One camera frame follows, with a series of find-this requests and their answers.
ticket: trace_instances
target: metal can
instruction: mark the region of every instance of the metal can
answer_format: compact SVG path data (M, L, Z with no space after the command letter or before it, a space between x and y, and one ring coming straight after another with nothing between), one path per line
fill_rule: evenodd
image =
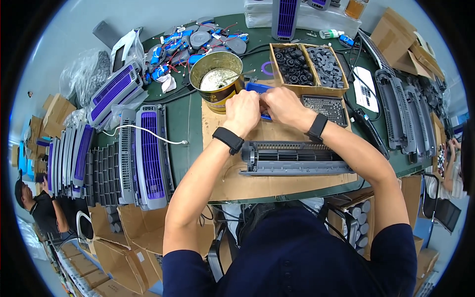
M191 85L198 90L211 111L225 115L226 100L244 89L242 60L230 52L210 53L201 58L191 69Z

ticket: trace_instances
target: white paper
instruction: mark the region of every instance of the white paper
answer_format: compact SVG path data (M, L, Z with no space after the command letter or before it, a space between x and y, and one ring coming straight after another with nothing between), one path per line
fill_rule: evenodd
M371 72L362 67L356 67L354 73L358 76L355 76L355 81L353 82L356 94L356 104L361 105L364 108L367 108L375 113L380 112L378 108L378 102L376 101L377 98L374 96L374 94L376 94L376 91L374 88ZM370 94L369 96L363 93L362 88L367 89L367 87L361 81L363 81L365 84L368 85L368 87L370 87L370 90L372 92L368 92L368 94Z
M164 94L166 92L176 89L177 87L177 83L175 82L175 79L171 76L170 73L165 76L159 77L158 81L161 82L161 91Z
M140 262L143 262L145 260L145 258L142 255L142 252L137 253L137 258L139 258Z

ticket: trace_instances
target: glue can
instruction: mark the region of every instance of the glue can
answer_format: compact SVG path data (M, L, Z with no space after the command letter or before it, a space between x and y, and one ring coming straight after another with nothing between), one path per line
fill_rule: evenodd
M345 34L344 31L338 31L335 29L330 29L330 30L320 30L320 37L322 39L327 39L327 38L337 38L340 35Z

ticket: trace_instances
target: navy shirt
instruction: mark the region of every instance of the navy shirt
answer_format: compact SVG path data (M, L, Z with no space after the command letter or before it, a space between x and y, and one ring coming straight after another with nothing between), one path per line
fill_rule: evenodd
M380 296L348 244L304 208L277 211L256 226L218 283L201 256L177 250L163 257L163 296ZM364 260L387 296L412 296L417 257L412 229L389 226Z

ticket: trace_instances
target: man in black shirt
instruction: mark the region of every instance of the man in black shirt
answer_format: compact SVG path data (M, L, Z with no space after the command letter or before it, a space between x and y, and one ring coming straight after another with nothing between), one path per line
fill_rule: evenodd
M89 214L87 205L83 199L70 200L68 197L50 196L48 181L44 178L43 191L33 197L31 189L22 181L15 184L15 197L18 204L28 210L43 232L64 233L76 232L76 214L78 211ZM89 239L93 237L91 224L85 218L81 218L81 231Z

